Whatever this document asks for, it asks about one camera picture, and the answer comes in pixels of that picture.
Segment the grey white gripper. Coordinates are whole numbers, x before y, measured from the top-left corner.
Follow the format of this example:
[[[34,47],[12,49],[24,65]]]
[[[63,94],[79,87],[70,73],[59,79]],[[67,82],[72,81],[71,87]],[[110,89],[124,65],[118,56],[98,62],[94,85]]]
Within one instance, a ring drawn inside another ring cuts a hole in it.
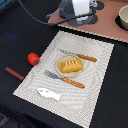
[[[96,0],[72,0],[74,14],[77,18],[87,16],[91,7],[97,7]]]

